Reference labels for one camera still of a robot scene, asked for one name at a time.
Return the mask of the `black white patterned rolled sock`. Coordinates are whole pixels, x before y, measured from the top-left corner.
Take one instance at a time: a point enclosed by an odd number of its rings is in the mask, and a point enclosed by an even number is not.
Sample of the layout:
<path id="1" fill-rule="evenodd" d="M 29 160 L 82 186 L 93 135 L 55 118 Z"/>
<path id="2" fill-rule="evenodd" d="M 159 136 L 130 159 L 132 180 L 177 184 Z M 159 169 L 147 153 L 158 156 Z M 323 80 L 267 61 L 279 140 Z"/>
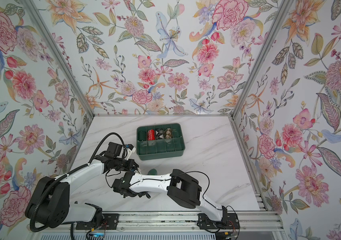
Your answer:
<path id="1" fill-rule="evenodd" d="M 163 140 L 164 139 L 164 131 L 163 131 L 163 129 L 155 129 L 155 138 L 157 140 Z"/>

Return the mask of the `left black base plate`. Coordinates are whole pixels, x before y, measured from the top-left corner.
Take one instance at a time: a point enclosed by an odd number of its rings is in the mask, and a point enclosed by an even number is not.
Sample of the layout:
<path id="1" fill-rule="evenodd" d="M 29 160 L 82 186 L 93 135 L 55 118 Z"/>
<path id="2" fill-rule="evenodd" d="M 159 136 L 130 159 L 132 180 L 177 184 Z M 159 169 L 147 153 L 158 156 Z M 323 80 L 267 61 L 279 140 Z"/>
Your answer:
<path id="1" fill-rule="evenodd" d="M 92 207 L 95 213 L 88 222 L 78 222 L 76 230 L 116 230 L 119 223 L 120 214 L 103 213 L 102 208 L 93 204 L 85 203 L 86 206 Z"/>

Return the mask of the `brown patterned rolled sock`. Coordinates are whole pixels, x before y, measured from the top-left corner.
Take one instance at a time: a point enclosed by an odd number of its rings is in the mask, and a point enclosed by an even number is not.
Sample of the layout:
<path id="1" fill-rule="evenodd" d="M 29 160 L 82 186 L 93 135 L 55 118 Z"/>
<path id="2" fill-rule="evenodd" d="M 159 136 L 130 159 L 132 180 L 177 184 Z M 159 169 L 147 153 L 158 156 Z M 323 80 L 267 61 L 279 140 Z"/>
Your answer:
<path id="1" fill-rule="evenodd" d="M 165 139 L 172 139 L 173 138 L 172 128 L 167 128 L 164 131 L 164 138 Z"/>

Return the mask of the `blue green orange sock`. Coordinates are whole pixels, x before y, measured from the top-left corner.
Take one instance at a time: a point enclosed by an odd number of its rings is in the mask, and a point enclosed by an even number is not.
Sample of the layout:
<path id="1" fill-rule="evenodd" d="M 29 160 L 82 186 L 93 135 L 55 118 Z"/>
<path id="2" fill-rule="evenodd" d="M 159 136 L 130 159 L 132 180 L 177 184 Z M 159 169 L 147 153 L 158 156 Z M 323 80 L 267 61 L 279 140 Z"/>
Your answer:
<path id="1" fill-rule="evenodd" d="M 156 169 L 151 169 L 149 170 L 149 172 L 147 173 L 150 176 L 156 176 L 157 175 L 157 170 Z"/>

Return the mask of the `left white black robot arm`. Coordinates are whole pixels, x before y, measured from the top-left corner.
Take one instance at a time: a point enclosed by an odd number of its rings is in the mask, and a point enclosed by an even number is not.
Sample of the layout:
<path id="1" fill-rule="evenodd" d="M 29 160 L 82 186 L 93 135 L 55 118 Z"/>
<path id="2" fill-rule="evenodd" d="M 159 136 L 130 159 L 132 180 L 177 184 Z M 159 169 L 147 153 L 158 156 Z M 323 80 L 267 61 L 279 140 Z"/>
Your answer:
<path id="1" fill-rule="evenodd" d="M 134 152 L 135 147 L 131 144 L 109 143 L 107 150 L 92 156 L 89 163 L 56 178 L 39 180 L 25 210 L 31 231 L 36 233 L 74 223 L 86 223 L 92 228 L 102 226 L 105 218 L 101 207 L 76 204 L 70 197 L 79 187 L 111 170 L 137 171 L 138 165 L 130 158 Z"/>

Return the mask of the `green plastic divider tray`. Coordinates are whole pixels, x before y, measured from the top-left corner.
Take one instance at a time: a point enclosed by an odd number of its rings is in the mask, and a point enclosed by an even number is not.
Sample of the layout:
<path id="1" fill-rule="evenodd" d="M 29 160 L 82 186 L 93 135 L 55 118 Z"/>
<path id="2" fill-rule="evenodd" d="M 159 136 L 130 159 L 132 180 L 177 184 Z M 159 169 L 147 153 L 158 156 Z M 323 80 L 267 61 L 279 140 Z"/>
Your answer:
<path id="1" fill-rule="evenodd" d="M 150 129 L 172 128 L 173 138 L 163 140 L 147 140 Z M 185 151 L 185 142 L 181 125 L 178 123 L 141 126 L 136 130 L 136 151 L 142 161 L 181 157 Z"/>

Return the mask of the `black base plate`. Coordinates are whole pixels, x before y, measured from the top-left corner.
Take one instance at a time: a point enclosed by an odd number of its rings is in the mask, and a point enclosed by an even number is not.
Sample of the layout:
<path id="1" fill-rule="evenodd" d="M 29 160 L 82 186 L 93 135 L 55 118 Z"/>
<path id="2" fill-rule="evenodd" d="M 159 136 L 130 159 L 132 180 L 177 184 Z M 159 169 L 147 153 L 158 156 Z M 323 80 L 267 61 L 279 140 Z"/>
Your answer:
<path id="1" fill-rule="evenodd" d="M 78 222 L 76 230 L 116 230 L 119 223 L 120 214 L 103 213 L 102 208 L 93 204 L 85 203 L 86 206 L 92 207 L 95 213 L 88 222 Z"/>
<path id="2" fill-rule="evenodd" d="M 240 224 L 238 220 L 238 216 L 236 213 L 227 213 L 224 214 L 223 218 L 220 221 L 213 221 L 206 214 L 198 214 L 197 226 L 201 230 L 230 230 L 235 229 L 236 231 L 240 229 Z"/>

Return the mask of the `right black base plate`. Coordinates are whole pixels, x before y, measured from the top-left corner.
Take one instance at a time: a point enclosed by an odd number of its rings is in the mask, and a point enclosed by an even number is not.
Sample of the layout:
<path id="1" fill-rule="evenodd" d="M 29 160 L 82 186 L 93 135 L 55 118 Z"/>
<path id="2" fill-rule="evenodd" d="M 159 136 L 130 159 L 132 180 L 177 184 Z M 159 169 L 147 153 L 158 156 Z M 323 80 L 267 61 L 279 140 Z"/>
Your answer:
<path id="1" fill-rule="evenodd" d="M 197 226 L 201 230 L 230 230 L 235 229 L 236 231 L 240 229 L 240 224 L 238 220 L 238 216 L 236 213 L 227 213 L 224 214 L 223 218 L 220 221 L 213 221 L 206 214 L 198 214 Z"/>

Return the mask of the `red rolled sock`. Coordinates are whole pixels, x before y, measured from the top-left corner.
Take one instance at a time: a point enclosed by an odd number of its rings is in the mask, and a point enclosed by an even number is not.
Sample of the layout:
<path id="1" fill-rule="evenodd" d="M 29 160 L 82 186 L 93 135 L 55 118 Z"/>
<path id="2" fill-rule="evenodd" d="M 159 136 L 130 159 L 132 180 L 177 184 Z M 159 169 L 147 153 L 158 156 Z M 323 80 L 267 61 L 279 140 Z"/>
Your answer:
<path id="1" fill-rule="evenodd" d="M 150 130 L 147 131 L 147 140 L 148 141 L 156 140 L 155 130 L 150 129 Z"/>

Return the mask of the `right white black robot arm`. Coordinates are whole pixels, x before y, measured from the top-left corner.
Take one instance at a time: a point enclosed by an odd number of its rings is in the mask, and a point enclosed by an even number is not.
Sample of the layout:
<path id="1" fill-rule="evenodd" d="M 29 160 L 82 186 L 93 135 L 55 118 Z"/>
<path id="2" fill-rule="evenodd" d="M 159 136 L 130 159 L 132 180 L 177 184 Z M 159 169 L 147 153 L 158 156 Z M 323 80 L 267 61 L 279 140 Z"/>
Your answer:
<path id="1" fill-rule="evenodd" d="M 176 204 L 186 209 L 198 209 L 214 223 L 228 225 L 227 208 L 219 205 L 202 190 L 199 181 L 174 169 L 166 175 L 142 175 L 127 172 L 121 179 L 114 180 L 111 188 L 126 197 L 142 197 L 149 193 L 163 193 Z"/>

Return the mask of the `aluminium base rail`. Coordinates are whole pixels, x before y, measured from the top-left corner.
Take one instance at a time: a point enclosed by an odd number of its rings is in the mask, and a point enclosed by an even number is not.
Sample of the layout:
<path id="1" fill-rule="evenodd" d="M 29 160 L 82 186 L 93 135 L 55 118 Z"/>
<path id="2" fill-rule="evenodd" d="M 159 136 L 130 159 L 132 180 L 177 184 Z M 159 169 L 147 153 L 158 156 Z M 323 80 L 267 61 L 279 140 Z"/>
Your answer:
<path id="1" fill-rule="evenodd" d="M 202 213 L 192 212 L 120 212 L 116 232 L 203 232 L 210 223 Z M 241 232 L 281 232 L 283 224 L 275 212 L 228 212 L 227 220 L 239 224 Z"/>

